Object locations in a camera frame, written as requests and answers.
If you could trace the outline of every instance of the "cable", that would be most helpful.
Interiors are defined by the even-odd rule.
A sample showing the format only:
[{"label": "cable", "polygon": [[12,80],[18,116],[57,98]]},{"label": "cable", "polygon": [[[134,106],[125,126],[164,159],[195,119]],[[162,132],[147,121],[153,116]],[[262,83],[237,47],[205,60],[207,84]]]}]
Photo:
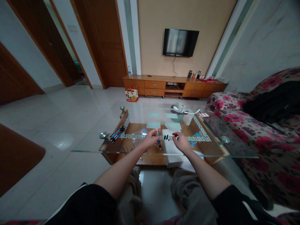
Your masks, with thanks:
[{"label": "cable", "polygon": [[172,62],[172,64],[173,64],[173,72],[174,72],[174,73],[176,73],[176,72],[175,72],[175,66],[174,66],[174,61],[175,61],[175,59],[174,59],[173,62]]}]

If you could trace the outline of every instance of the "light switch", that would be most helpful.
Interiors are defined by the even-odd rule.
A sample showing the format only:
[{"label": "light switch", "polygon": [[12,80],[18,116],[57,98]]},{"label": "light switch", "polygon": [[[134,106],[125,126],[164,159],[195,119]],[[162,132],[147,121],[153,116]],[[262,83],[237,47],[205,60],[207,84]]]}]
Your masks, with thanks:
[{"label": "light switch", "polygon": [[77,27],[75,25],[68,25],[68,28],[70,32],[78,32]]}]

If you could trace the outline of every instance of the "television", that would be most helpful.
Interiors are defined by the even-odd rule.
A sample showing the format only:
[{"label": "television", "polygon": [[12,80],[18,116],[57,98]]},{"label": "television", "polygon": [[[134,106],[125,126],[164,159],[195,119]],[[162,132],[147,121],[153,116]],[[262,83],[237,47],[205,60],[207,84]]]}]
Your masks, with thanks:
[{"label": "television", "polygon": [[165,29],[163,55],[192,57],[199,31]]}]

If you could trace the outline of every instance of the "water bottle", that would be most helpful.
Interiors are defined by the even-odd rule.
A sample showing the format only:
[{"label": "water bottle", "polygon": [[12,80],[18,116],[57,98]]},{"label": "water bottle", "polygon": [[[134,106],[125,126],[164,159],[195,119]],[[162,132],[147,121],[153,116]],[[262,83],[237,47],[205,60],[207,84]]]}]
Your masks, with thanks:
[{"label": "water bottle", "polygon": [[[195,133],[195,134],[193,135],[193,137],[200,137],[200,134],[199,134],[199,133]],[[189,142],[189,143],[190,143],[190,147],[191,147],[191,148],[195,147],[195,145],[197,144],[197,142],[198,142],[198,141],[190,141],[190,142]]]},{"label": "water bottle", "polygon": [[128,75],[131,76],[131,69],[130,69],[130,66],[128,66]]}]

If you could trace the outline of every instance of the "white marble wall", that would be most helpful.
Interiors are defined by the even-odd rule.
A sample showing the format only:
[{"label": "white marble wall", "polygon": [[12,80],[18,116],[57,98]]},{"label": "white marble wall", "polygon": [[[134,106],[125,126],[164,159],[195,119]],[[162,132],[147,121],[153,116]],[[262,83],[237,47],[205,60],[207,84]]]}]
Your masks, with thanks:
[{"label": "white marble wall", "polygon": [[280,70],[300,66],[300,1],[260,0],[220,77],[226,91],[250,92]]}]

